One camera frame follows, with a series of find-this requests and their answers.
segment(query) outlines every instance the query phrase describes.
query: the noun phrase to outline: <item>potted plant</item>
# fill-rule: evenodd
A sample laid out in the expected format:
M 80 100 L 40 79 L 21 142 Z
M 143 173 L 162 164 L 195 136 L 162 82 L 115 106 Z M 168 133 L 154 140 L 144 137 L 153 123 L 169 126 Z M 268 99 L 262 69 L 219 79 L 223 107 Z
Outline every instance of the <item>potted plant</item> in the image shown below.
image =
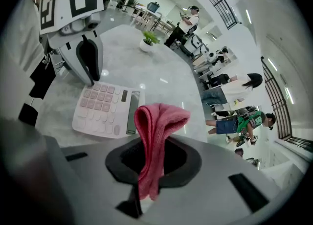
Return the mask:
M 149 52 L 152 49 L 153 43 L 157 44 L 159 43 L 159 39 L 155 36 L 153 32 L 143 32 L 143 35 L 145 39 L 141 40 L 140 42 L 140 48 L 144 52 Z

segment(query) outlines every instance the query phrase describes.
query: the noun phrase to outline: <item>cap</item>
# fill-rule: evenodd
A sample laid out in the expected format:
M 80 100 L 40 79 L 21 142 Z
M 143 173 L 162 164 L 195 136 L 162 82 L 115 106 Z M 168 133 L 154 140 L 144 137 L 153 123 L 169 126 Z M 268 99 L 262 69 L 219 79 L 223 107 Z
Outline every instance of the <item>cap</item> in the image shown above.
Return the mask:
M 197 6 L 191 6 L 189 9 L 195 9 L 197 12 L 199 12 L 199 8 Z

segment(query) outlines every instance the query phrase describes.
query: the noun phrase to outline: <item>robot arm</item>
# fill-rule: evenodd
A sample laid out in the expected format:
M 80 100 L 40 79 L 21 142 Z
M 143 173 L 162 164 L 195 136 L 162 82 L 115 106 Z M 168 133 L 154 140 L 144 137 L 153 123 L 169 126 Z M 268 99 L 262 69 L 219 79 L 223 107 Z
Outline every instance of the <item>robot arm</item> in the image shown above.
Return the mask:
M 88 86 L 100 79 L 103 67 L 103 45 L 96 30 L 101 10 L 103 0 L 40 1 L 40 34 Z

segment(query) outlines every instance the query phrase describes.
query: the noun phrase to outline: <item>green shirt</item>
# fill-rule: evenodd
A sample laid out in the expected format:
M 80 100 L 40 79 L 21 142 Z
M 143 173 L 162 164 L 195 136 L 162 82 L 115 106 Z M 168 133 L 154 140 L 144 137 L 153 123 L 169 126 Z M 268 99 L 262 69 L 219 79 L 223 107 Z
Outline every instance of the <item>green shirt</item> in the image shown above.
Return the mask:
M 238 133 L 247 133 L 248 123 L 252 126 L 253 129 L 259 127 L 265 121 L 266 115 L 261 111 L 254 111 L 250 113 L 250 116 L 247 120 L 243 119 L 242 117 L 238 117 Z

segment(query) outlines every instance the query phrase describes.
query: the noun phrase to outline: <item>calculator button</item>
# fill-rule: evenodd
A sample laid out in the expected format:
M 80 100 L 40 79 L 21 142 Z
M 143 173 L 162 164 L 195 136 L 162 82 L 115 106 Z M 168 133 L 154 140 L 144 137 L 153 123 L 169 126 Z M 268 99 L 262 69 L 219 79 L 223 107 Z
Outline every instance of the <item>calculator button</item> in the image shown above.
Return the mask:
M 101 91 L 101 92 L 106 92 L 107 89 L 108 89 L 108 86 L 107 86 L 107 85 L 102 85 L 100 91 Z
M 94 115 L 93 110 L 89 110 L 89 111 L 88 111 L 88 118 L 89 118 L 89 119 L 93 119 L 93 115 Z
M 108 93 L 113 94 L 113 93 L 114 93 L 114 90 L 115 90 L 115 87 L 110 86 L 110 87 L 108 88 Z
M 104 133 L 106 130 L 106 125 L 104 123 L 99 124 L 99 132 Z
M 87 106 L 87 99 L 82 98 L 82 99 L 80 100 L 80 106 L 81 106 L 81 107 Z
M 114 95 L 112 102 L 117 103 L 117 101 L 118 101 L 118 96 L 117 96 L 117 95 Z
M 101 88 L 101 84 L 99 84 L 99 83 L 96 83 L 96 84 L 93 86 L 93 90 L 96 90 L 96 91 L 99 91 L 100 88 Z
M 120 130 L 121 130 L 121 127 L 119 125 L 115 125 L 115 127 L 114 127 L 114 134 L 115 135 L 119 135 Z
M 101 118 L 100 112 L 96 112 L 96 113 L 94 114 L 94 119 L 95 119 L 96 121 L 98 121 L 98 120 L 100 120 L 100 118 Z
M 86 118 L 88 115 L 88 110 L 87 109 L 78 109 L 77 115 L 83 118 Z
M 111 124 L 106 125 L 106 129 L 107 129 L 107 134 L 111 134 L 113 130 L 113 125 Z
M 91 99 L 97 99 L 97 96 L 98 96 L 98 92 L 93 91 L 93 92 L 91 92 L 90 98 Z
M 96 104 L 94 105 L 95 110 L 101 110 L 101 107 L 102 107 L 102 102 L 96 102 Z
M 121 89 L 120 88 L 116 88 L 115 89 L 115 94 L 120 94 L 121 93 Z
M 77 129 L 83 129 L 85 127 L 86 121 L 82 118 L 74 118 L 74 127 Z
M 99 123 L 97 121 L 92 122 L 92 131 L 97 131 L 99 128 Z
M 87 120 L 87 121 L 86 121 L 86 129 L 87 129 L 87 130 L 90 130 L 91 127 L 92 127 L 92 121 Z
M 99 101 L 103 101 L 105 96 L 106 96 L 106 94 L 104 94 L 104 93 L 99 93 L 99 94 L 98 94 L 98 100 L 99 100 Z
M 107 121 L 107 119 L 108 119 L 108 114 L 107 113 L 102 113 L 101 114 L 101 120 L 103 121 L 103 122 L 106 122 Z
M 94 106 L 94 100 L 88 100 L 87 108 L 93 109 L 93 106 Z
M 109 123 L 113 123 L 114 122 L 114 115 L 109 115 Z
M 111 94 L 106 94 L 106 96 L 104 97 L 104 101 L 105 102 L 111 102 L 112 101 L 112 95 Z
M 115 111 L 116 111 L 116 105 L 115 105 L 115 104 L 112 104 L 112 105 L 111 105 L 111 112 L 112 112 L 112 113 L 115 113 Z
M 84 97 L 89 98 L 90 94 L 91 94 L 90 90 L 85 90 Z
M 102 111 L 104 112 L 109 112 L 109 109 L 110 109 L 110 103 L 103 103 L 102 105 Z

